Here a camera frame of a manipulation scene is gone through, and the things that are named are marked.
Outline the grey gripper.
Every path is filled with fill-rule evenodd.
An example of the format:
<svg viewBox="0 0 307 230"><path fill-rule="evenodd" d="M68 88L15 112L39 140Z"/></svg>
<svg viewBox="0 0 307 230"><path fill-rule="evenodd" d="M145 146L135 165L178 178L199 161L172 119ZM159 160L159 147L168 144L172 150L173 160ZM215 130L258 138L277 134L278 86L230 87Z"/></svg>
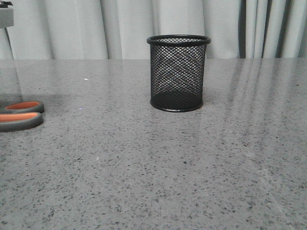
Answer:
<svg viewBox="0 0 307 230"><path fill-rule="evenodd" d="M10 1L0 1L0 28L14 26L13 4Z"/></svg>

